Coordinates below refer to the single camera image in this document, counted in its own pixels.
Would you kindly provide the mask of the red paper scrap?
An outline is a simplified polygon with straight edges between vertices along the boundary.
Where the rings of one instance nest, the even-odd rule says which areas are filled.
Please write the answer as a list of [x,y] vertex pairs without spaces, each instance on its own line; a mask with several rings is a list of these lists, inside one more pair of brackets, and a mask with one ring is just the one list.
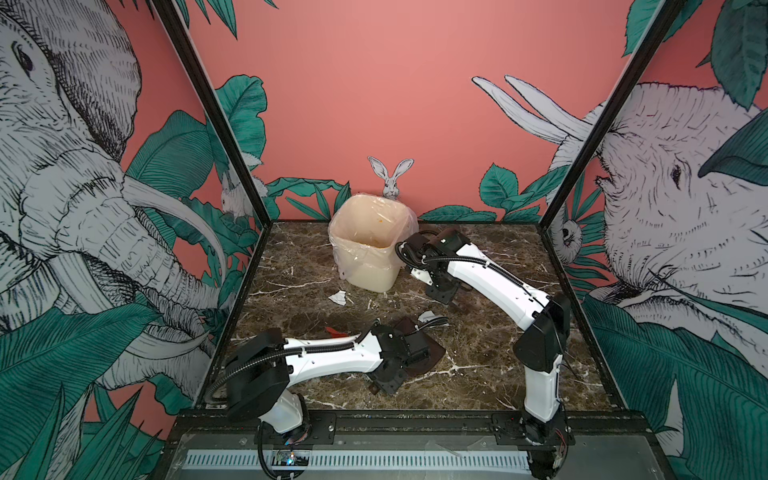
[[325,331],[332,337],[332,338],[344,338],[348,337],[347,333],[340,332],[332,327],[326,327]]

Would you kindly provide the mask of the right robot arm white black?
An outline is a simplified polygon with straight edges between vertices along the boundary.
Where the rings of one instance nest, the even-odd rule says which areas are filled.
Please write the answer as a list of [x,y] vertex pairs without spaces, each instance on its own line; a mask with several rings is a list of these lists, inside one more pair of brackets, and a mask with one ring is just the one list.
[[552,296],[529,285],[455,228],[417,232],[397,243],[394,252],[411,276],[427,285],[430,298],[449,304],[467,285],[519,327],[522,334],[513,352],[525,373],[524,435],[534,445],[564,445],[567,426],[559,380],[572,318],[567,296]]

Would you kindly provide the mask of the dark brown dustpan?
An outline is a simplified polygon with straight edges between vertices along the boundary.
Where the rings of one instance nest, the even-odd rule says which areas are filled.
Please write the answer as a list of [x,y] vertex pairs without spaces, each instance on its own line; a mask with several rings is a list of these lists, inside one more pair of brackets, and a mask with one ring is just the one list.
[[404,363],[404,370],[409,378],[424,375],[445,355],[445,348],[430,337],[428,332],[432,328],[447,325],[448,318],[438,316],[420,324],[404,318],[394,326],[406,340],[409,357]]

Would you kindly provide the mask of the white paper scrap back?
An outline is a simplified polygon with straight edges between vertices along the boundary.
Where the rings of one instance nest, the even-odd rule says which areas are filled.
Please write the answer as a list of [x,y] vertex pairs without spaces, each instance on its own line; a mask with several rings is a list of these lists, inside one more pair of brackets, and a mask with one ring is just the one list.
[[433,320],[435,318],[438,318],[438,315],[435,314],[433,311],[428,310],[428,311],[425,311],[424,313],[422,313],[418,317],[418,323],[419,324],[425,324],[425,323],[427,323],[427,322],[429,322],[429,321],[431,321],[431,320]]

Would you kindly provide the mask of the white paper scrap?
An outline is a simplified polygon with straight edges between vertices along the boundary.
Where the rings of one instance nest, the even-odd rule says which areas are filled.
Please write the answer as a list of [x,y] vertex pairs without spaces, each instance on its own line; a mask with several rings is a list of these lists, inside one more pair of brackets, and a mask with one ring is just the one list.
[[438,315],[435,314],[433,311],[428,310],[428,311],[425,311],[424,313],[422,313],[418,317],[418,323],[419,324],[425,324],[425,323],[427,323],[427,322],[429,322],[429,321],[431,321],[431,320],[433,320],[435,318],[438,318]]
[[348,303],[347,293],[343,290],[339,290],[335,294],[330,295],[328,299],[339,306],[346,306]]

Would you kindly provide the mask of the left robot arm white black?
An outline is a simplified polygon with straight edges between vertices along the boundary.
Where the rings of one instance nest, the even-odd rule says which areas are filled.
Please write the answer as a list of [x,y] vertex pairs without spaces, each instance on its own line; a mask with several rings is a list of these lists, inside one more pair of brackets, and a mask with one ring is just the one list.
[[320,340],[285,338],[270,328],[240,347],[208,387],[204,402],[225,406],[231,423],[259,420],[287,445],[304,441],[312,420],[302,395],[290,388],[316,378],[360,373],[376,392],[393,395],[436,366],[445,349],[410,320],[374,321],[363,332]]

